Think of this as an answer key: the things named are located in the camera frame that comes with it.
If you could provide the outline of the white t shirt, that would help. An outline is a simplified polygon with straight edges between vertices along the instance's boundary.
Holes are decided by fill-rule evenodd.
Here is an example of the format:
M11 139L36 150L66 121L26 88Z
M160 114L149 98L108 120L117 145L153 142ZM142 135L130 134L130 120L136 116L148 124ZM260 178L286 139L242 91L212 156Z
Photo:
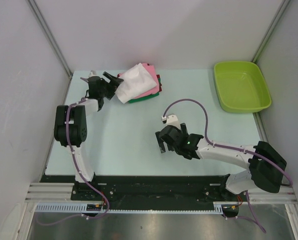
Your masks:
M136 64L131 69L122 73L120 78L124 79L124 82L117 88L115 94L123 104L156 85L142 63Z

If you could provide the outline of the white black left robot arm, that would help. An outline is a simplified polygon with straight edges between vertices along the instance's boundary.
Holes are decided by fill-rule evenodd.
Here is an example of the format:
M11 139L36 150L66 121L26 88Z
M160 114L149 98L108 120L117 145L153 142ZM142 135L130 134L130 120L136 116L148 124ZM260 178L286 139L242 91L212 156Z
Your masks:
M100 77L94 71L91 71L87 78L82 77L81 80L88 84L86 95L73 104L57 106L54 138L72 156L75 180L80 183L88 182L83 186L82 194L87 199L93 200L99 195L99 187L90 183L95 173L83 145L88 133L87 117L100 111L104 105L104 99L111 100L124 80L107 72Z

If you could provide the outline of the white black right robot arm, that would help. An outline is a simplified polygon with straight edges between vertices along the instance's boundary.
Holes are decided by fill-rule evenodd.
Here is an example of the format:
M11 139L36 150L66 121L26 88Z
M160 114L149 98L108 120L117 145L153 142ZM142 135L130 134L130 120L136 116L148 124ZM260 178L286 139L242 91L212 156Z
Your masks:
M209 143L200 134L189 134L183 123L179 127L167 125L155 135L162 153L169 150L188 160L217 160L243 168L240 173L229 174L220 186L220 197L226 201L255 188L274 194L280 191L287 162L265 141L249 146Z

